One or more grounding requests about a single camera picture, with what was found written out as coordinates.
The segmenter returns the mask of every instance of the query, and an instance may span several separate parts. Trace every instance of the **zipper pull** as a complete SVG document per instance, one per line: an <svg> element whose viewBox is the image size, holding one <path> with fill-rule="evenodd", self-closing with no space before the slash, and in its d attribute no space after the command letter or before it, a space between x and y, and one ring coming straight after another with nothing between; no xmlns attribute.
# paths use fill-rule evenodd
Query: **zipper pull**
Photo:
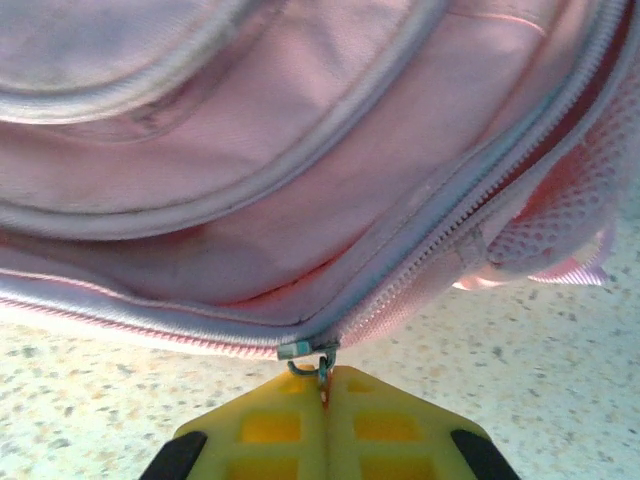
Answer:
<svg viewBox="0 0 640 480"><path fill-rule="evenodd" d="M313 346L309 340L301 340L280 345L278 347L278 360L293 360L310 355L335 353L338 348L340 348L340 343L338 342Z"/></svg>

